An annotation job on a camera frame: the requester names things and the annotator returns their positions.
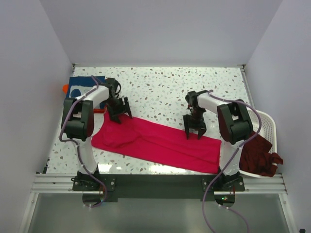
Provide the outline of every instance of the laundry basket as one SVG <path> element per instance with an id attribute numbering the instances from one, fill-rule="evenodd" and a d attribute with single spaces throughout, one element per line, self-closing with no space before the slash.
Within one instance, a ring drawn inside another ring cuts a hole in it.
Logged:
<path id="1" fill-rule="evenodd" d="M 269 142 L 271 142 L 272 147 L 269 153 L 273 153 L 273 152 L 276 153 L 276 124 L 274 120 L 272 119 L 272 117 L 270 117 L 268 114 L 258 111 L 258 110 L 257 112 L 259 113 L 261 117 L 261 121 L 262 121 L 262 127 L 261 127 L 261 131 L 259 134 L 265 139 L 267 139 Z M 248 113 L 251 117 L 254 131 L 256 132 L 259 127 L 258 118 L 253 111 L 248 110 Z M 251 176 L 251 177 L 256 177 L 256 178 L 268 178 L 267 176 L 261 176 L 261 175 L 249 173 L 246 171 L 242 171 L 242 170 L 240 170 L 240 173 L 245 176 Z"/>

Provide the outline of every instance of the red object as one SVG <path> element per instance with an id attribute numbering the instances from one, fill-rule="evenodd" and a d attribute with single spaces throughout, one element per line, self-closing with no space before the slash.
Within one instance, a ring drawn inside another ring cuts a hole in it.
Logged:
<path id="1" fill-rule="evenodd" d="M 119 116 L 122 124 L 110 121 L 105 114 L 104 124 L 93 136 L 92 146 L 169 166 L 217 173 L 221 141 L 155 124 L 140 118 Z"/>
<path id="2" fill-rule="evenodd" d="M 241 154 L 240 169 L 262 176 L 274 176 L 277 166 L 272 163 L 283 164 L 283 160 L 277 153 L 269 153 L 271 147 L 272 144 L 260 135 L 246 143 Z"/>

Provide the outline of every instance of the gray wall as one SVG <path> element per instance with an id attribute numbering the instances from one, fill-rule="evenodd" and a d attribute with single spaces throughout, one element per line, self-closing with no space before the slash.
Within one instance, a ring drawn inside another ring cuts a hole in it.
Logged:
<path id="1" fill-rule="evenodd" d="M 246 66 L 255 107 L 276 121 L 296 223 L 311 231 L 311 1 L 284 0 Z"/>
<path id="2" fill-rule="evenodd" d="M 60 116 L 70 62 L 38 0 L 0 7 L 0 232 L 17 232 Z"/>
<path id="3" fill-rule="evenodd" d="M 281 0 L 41 0 L 87 66 L 246 64 Z"/>

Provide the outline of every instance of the red cloth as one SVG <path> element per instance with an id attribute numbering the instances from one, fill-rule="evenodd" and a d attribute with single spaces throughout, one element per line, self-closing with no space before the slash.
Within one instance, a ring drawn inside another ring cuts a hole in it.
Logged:
<path id="1" fill-rule="evenodd" d="M 140 118 L 119 116 L 122 124 L 105 114 L 104 124 L 93 136 L 92 146 L 134 158 L 194 171 L 217 173 L 221 141 L 209 137 L 198 140 L 190 134 Z"/>
<path id="2" fill-rule="evenodd" d="M 283 160 L 277 153 L 269 153 L 271 147 L 272 144 L 260 135 L 246 143 L 241 154 L 240 169 L 262 176 L 274 176 L 277 166 L 272 163 L 283 164 Z"/>

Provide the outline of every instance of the purple cable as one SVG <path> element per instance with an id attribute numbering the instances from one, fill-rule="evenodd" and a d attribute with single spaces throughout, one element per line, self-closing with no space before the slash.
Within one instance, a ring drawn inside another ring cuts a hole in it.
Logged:
<path id="1" fill-rule="evenodd" d="M 259 113 L 256 111 L 255 108 L 253 108 L 251 105 L 247 104 L 247 103 L 244 103 L 243 101 L 239 101 L 239 100 L 225 100 L 225 99 L 222 99 L 222 98 L 219 98 L 219 97 L 216 97 L 214 95 L 211 95 L 210 93 L 212 93 L 213 90 L 210 90 L 208 91 L 208 94 L 209 96 L 211 96 L 212 98 L 216 99 L 216 100 L 220 100 L 220 101 L 223 101 L 223 102 L 234 102 L 234 103 L 239 103 L 239 104 L 243 104 L 245 105 L 246 107 L 250 108 L 255 114 L 256 116 L 258 117 L 258 121 L 259 121 L 259 127 L 258 127 L 258 130 L 256 131 L 256 133 L 251 136 L 250 138 L 248 138 L 247 140 L 243 141 L 241 144 L 239 144 L 239 146 L 237 147 L 237 149 L 234 151 L 233 155 L 231 156 L 231 158 L 229 159 L 228 163 L 224 166 L 224 168 L 217 174 L 217 176 L 209 183 L 209 185 L 207 186 L 206 190 L 205 190 L 205 193 L 204 193 L 204 196 L 203 196 L 203 201 L 202 201 L 202 212 L 203 212 L 203 217 L 204 217 L 204 220 L 206 222 L 206 224 L 208 225 L 208 227 L 210 228 L 210 230 L 213 232 L 213 233 L 216 233 L 216 231 L 212 228 L 211 224 L 209 223 L 207 217 L 206 217 L 206 214 L 205 214 L 205 199 L 206 199 L 206 195 L 207 195 L 207 192 L 209 191 L 209 189 L 211 188 L 211 186 L 214 184 L 214 182 L 221 176 L 221 174 L 224 172 L 224 170 L 229 166 L 229 164 L 231 163 L 231 161 L 234 159 L 234 157 L 237 155 L 238 151 L 241 149 L 242 146 L 244 146 L 247 142 L 251 141 L 252 139 L 254 139 L 260 132 L 261 130 L 261 125 L 262 125 L 262 122 L 261 122 L 261 117 L 259 115 Z M 250 233 L 250 229 L 249 229 L 249 225 L 248 225 L 248 222 L 247 220 L 236 210 L 233 210 L 231 208 L 228 208 L 228 210 L 236 213 L 238 216 L 240 216 L 243 221 L 246 223 L 246 228 L 247 228 L 247 233 Z"/>
<path id="2" fill-rule="evenodd" d="M 106 200 L 106 198 L 107 198 L 107 188 L 106 188 L 105 184 L 104 184 L 102 181 L 100 181 L 99 179 L 97 179 L 95 176 L 93 176 L 93 174 L 90 173 L 90 171 L 89 171 L 89 170 L 86 168 L 86 166 L 83 164 L 83 161 L 82 161 L 82 159 L 81 159 L 81 153 L 80 153 L 80 145 L 79 145 L 79 143 L 78 143 L 76 140 L 73 140 L 73 139 L 63 139 L 63 138 L 62 138 L 62 136 L 63 136 L 63 134 L 64 134 L 64 131 L 65 131 L 65 127 L 66 127 L 66 125 L 67 125 L 67 122 L 68 122 L 68 120 L 69 120 L 69 118 L 70 118 L 70 116 L 71 116 L 71 113 L 72 113 L 74 107 L 77 105 L 77 103 L 79 103 L 80 101 L 82 101 L 83 99 L 85 99 L 86 96 L 88 96 L 89 94 L 93 93 L 94 91 L 96 91 L 96 90 L 98 89 L 99 84 L 98 84 L 98 82 L 97 82 L 97 78 L 94 77 L 93 75 L 92 75 L 91 77 L 92 77 L 93 81 L 96 83 L 96 88 L 95 88 L 95 89 L 93 88 L 93 89 L 89 90 L 84 96 L 82 96 L 81 98 L 77 99 L 77 101 L 74 102 L 74 103 L 72 104 L 72 106 L 70 107 L 70 109 L 69 109 L 69 111 L 68 111 L 68 114 L 67 114 L 67 116 L 66 116 L 66 118 L 65 118 L 65 120 L 64 120 L 63 127 L 62 127 L 62 129 L 61 129 L 61 131 L 60 131 L 59 140 L 60 140 L 61 142 L 73 142 L 73 143 L 77 146 L 77 155 L 78 155 L 79 163 L 82 165 L 83 169 L 87 172 L 87 174 L 88 174 L 93 180 L 95 180 L 95 181 L 98 182 L 101 186 L 104 187 L 105 192 L 104 192 L 104 199 L 103 199 L 103 201 L 101 201 L 101 202 L 99 202 L 99 203 L 97 203 L 97 204 L 92 205 L 91 208 L 93 208 L 93 207 L 100 206 L 100 205 L 102 204 L 102 202 L 104 202 L 104 201 Z"/>

